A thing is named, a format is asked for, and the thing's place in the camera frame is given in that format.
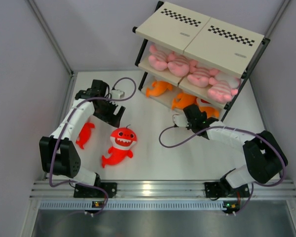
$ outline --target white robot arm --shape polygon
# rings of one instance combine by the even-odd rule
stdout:
[[[226,195],[252,182],[265,184],[288,164],[270,132],[255,134],[226,127],[215,118],[207,119],[206,113],[200,112],[197,105],[185,107],[183,111],[184,115],[173,116],[175,126],[191,129],[195,135],[220,141],[244,154],[246,165],[231,170],[220,180],[220,186]]]
[[[45,172],[49,173],[51,169],[53,153],[56,143],[59,141],[53,163],[53,175],[64,175],[71,180],[86,185],[99,185],[99,175],[81,166],[81,160],[74,143],[90,116],[96,116],[112,126],[119,127],[125,107],[121,106],[118,113],[115,113],[117,105],[112,102],[87,100],[95,97],[104,98],[108,87],[101,80],[93,80],[91,88],[77,93],[70,111],[58,128],[49,137],[41,138],[39,150],[42,168]],[[124,92],[114,88],[110,94],[112,100],[118,100],[124,96]]]

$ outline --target red shark plush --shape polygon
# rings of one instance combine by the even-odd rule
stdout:
[[[76,140],[76,144],[79,145],[81,149],[84,149],[84,144],[86,144],[91,137],[91,129],[95,128],[94,124],[91,122],[86,122],[79,133],[79,140]]]
[[[116,165],[122,162],[125,157],[132,158],[133,152],[130,150],[137,142],[136,134],[127,127],[119,128],[111,134],[111,146],[108,153],[111,155],[110,158],[102,156],[102,167],[105,165]]]

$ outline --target wooden shelf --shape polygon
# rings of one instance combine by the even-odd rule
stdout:
[[[147,88],[150,88],[152,89],[152,82],[155,81],[155,80],[158,80],[158,79],[155,79],[154,77],[150,77],[148,79],[146,79],[146,82],[145,82],[145,86],[143,87],[142,89],[142,94],[144,94],[146,96],[146,90]],[[181,93],[182,90],[179,89],[178,87],[176,86],[173,86],[173,89],[172,91],[169,91],[167,90],[166,92],[164,92],[162,95],[160,96],[152,96],[152,97],[149,97],[150,99],[153,99],[159,103],[161,103],[162,105],[166,106],[167,108],[171,109],[171,106],[172,106],[172,101],[173,101],[173,98],[175,98],[179,93]],[[174,109],[175,112],[178,112],[180,114],[183,113],[183,110],[179,110],[177,108]]]
[[[185,77],[180,82],[179,88],[181,88],[186,93],[189,93],[191,95],[195,95],[198,98],[206,100],[207,102],[211,103],[212,105],[216,106],[219,109],[223,109],[225,107],[225,105],[226,105],[226,103],[221,104],[221,103],[218,103],[218,102],[216,102],[216,101],[214,101],[214,100],[207,97],[207,91],[208,91],[209,88],[211,88],[210,85],[207,86],[207,87],[201,88],[201,87],[198,87],[198,86],[195,86],[195,85],[191,84],[187,80],[187,78]]]
[[[166,81],[174,86],[178,86],[179,82],[181,81],[181,77],[176,77],[175,75],[173,75],[169,69],[166,69],[164,71],[157,71],[156,69],[154,69],[152,66],[150,66],[149,61],[148,61],[148,57],[149,55],[144,58],[144,60],[142,60],[140,62],[140,64],[138,65],[138,67],[142,70],[144,70],[145,72],[151,73],[152,75],[154,75],[156,78],[158,78],[159,80],[163,80]]]
[[[136,34],[237,78],[264,38],[169,2],[140,25]]]

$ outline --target pink plush toy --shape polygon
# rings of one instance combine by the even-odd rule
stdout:
[[[187,80],[193,85],[198,87],[207,87],[209,84],[209,78],[215,76],[219,70],[208,67],[196,60],[189,62],[190,75],[187,76]]]
[[[157,71],[163,71],[168,67],[168,55],[171,50],[153,44],[149,48],[151,55],[148,57],[150,65]]]
[[[207,91],[207,96],[219,103],[226,103],[232,100],[232,96],[238,94],[238,87],[241,80],[223,72],[218,72],[214,78],[209,79],[213,85]]]
[[[189,60],[183,55],[172,52],[168,56],[168,68],[177,77],[184,77],[189,72]]]

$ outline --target checkered pattern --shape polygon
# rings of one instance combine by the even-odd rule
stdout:
[[[165,14],[166,16],[170,16],[170,17],[172,17],[172,18],[174,18],[174,19],[176,19],[176,20],[179,20],[179,21],[182,21],[182,22],[184,22],[184,23],[187,23],[187,24],[189,24],[189,25],[191,25],[191,26],[196,26],[196,27],[198,27],[199,24],[201,24],[200,21],[197,21],[197,20],[191,19],[190,17],[183,16],[183,15],[181,15],[181,14],[179,14],[179,13],[176,13],[176,12],[174,12],[174,11],[172,11],[172,10],[168,10],[168,9],[166,9],[166,8],[163,9],[163,10],[161,11],[161,13],[162,13],[162,14]]]
[[[218,34],[230,40],[235,40],[236,42],[241,42],[245,45],[252,46],[255,42],[254,40],[250,40],[248,38],[244,38],[243,36],[238,36],[237,34],[232,34],[230,31],[221,30],[218,27],[210,26],[208,29],[209,32],[213,32],[214,34]]]

